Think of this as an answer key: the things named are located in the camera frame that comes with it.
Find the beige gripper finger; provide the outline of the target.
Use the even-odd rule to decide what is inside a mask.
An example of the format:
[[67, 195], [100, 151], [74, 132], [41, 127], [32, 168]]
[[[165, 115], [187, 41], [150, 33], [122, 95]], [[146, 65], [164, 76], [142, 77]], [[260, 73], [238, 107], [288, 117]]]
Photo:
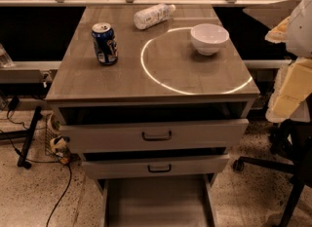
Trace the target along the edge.
[[277, 26], [267, 32], [264, 39], [274, 44], [285, 43], [288, 39], [289, 20], [290, 18], [283, 19]]
[[277, 74], [274, 92], [269, 99], [265, 117], [269, 122], [281, 123], [291, 117], [300, 103], [312, 94], [312, 59], [298, 57]]

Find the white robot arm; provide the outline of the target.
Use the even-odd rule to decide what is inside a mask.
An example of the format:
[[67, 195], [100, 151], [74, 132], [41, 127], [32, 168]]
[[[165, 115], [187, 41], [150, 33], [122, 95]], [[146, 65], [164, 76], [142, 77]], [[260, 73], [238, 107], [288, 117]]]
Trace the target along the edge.
[[281, 123], [312, 94], [312, 0], [301, 0], [265, 40], [285, 43], [287, 51], [297, 56], [295, 62], [279, 70], [265, 115], [270, 122]]

